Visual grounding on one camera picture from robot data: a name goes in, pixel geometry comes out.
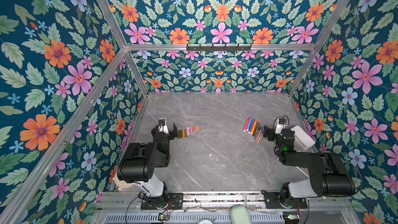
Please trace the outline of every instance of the marble surface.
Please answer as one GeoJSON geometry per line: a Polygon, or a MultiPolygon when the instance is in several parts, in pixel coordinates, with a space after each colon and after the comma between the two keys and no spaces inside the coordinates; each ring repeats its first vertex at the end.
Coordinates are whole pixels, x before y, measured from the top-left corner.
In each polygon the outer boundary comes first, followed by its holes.
{"type": "Polygon", "coordinates": [[[302,126],[287,94],[150,94],[135,142],[151,142],[150,131],[161,118],[169,129],[173,122],[178,129],[201,125],[201,132],[171,140],[169,166],[155,168],[169,191],[279,190],[306,177],[277,160],[273,142],[257,145],[243,127],[249,116],[271,127],[281,115],[289,117],[291,127],[302,126]]]}

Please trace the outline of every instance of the metal vent grille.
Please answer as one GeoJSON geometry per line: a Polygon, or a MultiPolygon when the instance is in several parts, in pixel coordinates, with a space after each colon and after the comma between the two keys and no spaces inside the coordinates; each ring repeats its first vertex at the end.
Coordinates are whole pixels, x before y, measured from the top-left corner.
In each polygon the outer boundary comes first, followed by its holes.
{"type": "MultiPolygon", "coordinates": [[[[260,212],[249,212],[252,223],[285,223],[282,212],[265,214],[260,212]]],[[[211,220],[213,223],[231,224],[229,212],[175,212],[170,215],[167,223],[188,224],[198,223],[203,219],[211,220]]],[[[125,223],[125,213],[108,213],[104,224],[123,224],[125,223]]],[[[127,213],[127,224],[149,224],[161,223],[158,221],[158,213],[127,213]]]]}

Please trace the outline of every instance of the blue marker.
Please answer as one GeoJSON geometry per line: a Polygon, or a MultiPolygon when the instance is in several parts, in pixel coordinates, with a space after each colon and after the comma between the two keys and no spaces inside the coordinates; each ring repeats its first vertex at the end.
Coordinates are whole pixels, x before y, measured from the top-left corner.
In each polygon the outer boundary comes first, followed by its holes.
{"type": "Polygon", "coordinates": [[[250,117],[250,120],[249,120],[249,123],[248,123],[248,127],[247,127],[247,129],[246,129],[247,132],[249,131],[249,128],[250,128],[250,125],[251,125],[251,122],[252,122],[252,121],[253,121],[253,118],[250,117]]]}

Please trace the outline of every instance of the red marker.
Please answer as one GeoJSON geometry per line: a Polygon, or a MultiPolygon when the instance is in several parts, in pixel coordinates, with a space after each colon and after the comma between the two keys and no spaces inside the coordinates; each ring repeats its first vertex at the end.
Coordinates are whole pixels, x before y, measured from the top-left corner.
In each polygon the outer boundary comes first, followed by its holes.
{"type": "Polygon", "coordinates": [[[250,120],[250,117],[248,117],[248,120],[246,121],[246,126],[243,129],[244,132],[246,132],[246,129],[248,128],[249,120],[250,120]]]}

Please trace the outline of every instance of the white box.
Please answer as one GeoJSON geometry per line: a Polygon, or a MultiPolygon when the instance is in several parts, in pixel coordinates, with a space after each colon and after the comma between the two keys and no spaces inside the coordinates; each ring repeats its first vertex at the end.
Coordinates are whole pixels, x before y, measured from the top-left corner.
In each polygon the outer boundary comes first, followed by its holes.
{"type": "Polygon", "coordinates": [[[315,141],[299,126],[291,128],[295,132],[295,150],[305,151],[315,144],[315,141]]]}

